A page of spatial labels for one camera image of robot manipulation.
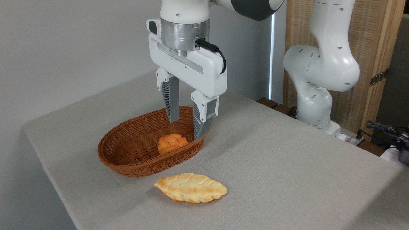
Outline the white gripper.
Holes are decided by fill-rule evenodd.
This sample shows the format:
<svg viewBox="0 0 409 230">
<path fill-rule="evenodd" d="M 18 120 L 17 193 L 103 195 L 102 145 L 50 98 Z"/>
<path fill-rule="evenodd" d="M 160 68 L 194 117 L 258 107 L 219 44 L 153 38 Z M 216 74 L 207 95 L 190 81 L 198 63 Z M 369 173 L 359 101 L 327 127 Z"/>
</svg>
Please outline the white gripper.
<svg viewBox="0 0 409 230">
<path fill-rule="evenodd" d="M 170 123 L 180 119 L 179 79 L 196 89 L 191 93 L 191 99 L 194 141 L 198 142 L 218 115 L 219 96 L 227 89 L 227 71 L 220 74 L 223 59 L 202 48 L 189 51 L 186 57 L 177 56 L 152 33 L 149 33 L 148 41 L 152 61 L 160 67 L 156 71 L 157 89 L 162 93 Z"/>
</svg>

